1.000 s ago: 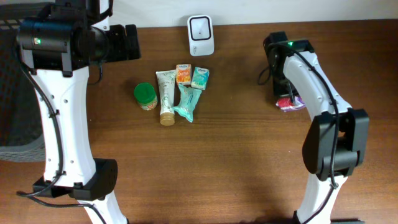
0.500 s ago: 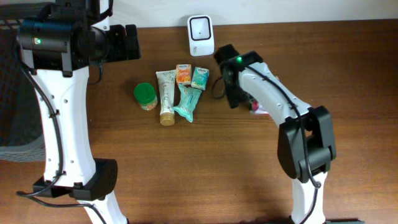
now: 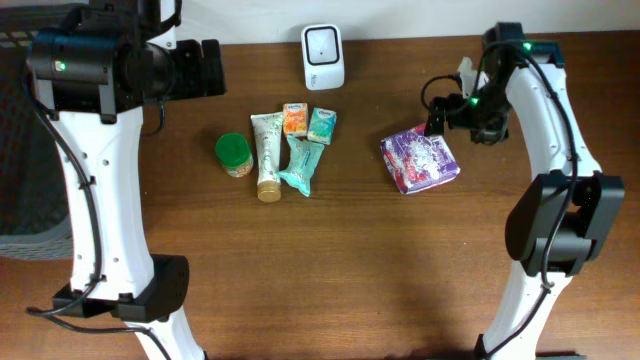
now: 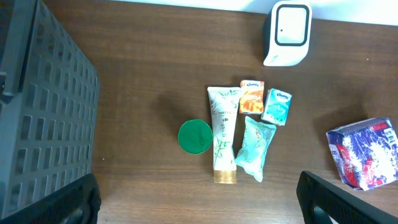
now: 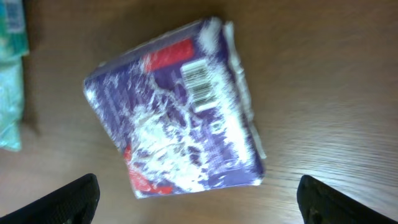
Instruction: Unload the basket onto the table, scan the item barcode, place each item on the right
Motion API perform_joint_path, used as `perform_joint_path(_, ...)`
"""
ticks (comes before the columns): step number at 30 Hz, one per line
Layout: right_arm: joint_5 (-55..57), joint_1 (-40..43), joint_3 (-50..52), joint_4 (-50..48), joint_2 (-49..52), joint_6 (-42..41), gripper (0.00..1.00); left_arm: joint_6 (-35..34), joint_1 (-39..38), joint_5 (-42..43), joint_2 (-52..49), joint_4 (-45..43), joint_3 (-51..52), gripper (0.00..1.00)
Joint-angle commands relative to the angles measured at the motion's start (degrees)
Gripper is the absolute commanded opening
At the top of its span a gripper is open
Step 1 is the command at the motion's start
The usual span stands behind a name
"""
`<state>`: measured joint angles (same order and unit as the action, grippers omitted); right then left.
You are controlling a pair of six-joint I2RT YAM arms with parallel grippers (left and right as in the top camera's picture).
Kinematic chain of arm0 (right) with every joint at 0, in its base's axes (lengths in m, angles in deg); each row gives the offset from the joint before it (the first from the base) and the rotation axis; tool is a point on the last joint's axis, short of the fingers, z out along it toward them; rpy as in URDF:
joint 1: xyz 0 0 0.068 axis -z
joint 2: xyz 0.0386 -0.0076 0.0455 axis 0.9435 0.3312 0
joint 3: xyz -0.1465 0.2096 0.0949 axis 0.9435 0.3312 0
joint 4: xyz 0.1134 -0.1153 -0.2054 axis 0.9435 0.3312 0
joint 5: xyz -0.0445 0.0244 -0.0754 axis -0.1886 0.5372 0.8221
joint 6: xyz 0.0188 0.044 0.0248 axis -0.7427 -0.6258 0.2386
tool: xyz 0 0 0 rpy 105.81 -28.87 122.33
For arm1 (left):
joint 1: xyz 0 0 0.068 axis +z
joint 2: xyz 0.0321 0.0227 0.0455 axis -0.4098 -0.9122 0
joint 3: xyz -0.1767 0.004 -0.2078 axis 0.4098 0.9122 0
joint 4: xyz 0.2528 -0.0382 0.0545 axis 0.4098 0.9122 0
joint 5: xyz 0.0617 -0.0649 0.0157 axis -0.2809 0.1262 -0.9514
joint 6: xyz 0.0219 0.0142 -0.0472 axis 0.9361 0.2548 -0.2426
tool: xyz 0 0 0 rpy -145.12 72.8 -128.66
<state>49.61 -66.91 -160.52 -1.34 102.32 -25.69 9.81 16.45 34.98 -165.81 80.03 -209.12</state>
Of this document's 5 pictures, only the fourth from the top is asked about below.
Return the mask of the red purple tissue pack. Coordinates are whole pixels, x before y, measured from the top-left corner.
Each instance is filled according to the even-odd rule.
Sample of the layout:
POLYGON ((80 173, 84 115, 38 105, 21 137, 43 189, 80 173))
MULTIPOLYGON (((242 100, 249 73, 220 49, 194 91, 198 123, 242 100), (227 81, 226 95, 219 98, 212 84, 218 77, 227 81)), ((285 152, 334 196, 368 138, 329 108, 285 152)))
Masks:
POLYGON ((342 183, 371 190, 397 180, 397 134, 389 118, 371 118, 326 133, 342 183))

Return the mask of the teal tissue packet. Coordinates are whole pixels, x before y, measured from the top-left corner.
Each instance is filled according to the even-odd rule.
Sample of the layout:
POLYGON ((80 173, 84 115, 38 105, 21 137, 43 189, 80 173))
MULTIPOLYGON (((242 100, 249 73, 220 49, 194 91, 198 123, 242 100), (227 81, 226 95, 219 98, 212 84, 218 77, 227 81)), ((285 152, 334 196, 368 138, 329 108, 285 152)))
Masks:
POLYGON ((278 126, 285 126, 291 100, 292 95, 290 93, 271 88, 267 92, 261 119, 278 126))

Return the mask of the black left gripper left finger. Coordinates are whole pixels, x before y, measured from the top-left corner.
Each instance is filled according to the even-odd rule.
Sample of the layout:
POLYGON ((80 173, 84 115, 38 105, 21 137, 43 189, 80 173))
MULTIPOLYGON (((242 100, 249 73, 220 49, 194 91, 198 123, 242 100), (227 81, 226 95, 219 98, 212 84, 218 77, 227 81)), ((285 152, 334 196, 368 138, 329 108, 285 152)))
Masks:
POLYGON ((96 224, 101 206, 93 174, 86 174, 58 191, 4 218, 9 224, 96 224))

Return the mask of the teal toilet tissue wipes pack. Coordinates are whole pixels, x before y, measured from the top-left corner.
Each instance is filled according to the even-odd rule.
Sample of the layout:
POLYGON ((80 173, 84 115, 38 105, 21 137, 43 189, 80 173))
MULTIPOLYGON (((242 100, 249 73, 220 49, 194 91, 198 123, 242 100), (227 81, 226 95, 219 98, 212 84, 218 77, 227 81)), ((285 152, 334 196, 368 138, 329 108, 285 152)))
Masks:
POLYGON ((243 143, 234 161, 258 182, 263 181, 266 155, 276 129, 274 124, 258 122, 249 116, 245 117, 243 143))

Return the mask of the orange tissue packet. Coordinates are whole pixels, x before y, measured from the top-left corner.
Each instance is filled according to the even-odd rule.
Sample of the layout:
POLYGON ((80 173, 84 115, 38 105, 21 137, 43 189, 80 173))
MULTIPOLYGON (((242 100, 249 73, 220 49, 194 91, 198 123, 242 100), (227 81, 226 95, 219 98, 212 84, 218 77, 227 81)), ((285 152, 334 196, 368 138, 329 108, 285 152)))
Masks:
POLYGON ((239 101, 239 112, 241 114, 262 114, 264 112, 264 82, 242 80, 240 87, 243 94, 239 101))

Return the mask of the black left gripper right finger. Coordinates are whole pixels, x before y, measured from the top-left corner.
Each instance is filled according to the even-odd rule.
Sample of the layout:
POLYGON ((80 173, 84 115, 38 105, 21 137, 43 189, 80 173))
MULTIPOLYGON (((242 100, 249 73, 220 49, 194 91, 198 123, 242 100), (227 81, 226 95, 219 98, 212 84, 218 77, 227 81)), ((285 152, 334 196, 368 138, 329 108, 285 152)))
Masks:
POLYGON ((296 193, 305 223, 397 223, 397 217, 306 170, 296 193))

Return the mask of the green lid jar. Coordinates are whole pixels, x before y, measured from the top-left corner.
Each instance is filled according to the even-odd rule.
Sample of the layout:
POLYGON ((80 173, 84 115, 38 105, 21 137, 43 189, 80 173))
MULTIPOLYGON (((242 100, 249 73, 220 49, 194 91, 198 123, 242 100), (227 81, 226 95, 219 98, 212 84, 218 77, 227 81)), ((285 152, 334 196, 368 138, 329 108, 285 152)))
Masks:
POLYGON ((191 119, 184 122, 177 135, 180 147, 190 154, 201 154, 213 143, 213 132, 203 120, 191 119))

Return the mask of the white tube gold cap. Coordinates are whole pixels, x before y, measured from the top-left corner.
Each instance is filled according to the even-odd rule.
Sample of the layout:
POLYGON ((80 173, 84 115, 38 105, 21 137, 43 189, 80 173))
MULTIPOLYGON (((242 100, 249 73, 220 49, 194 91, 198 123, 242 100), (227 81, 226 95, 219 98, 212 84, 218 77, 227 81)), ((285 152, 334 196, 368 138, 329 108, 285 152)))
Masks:
POLYGON ((209 86, 207 91, 213 131, 214 182, 235 184, 237 178, 233 141, 241 89, 209 86))

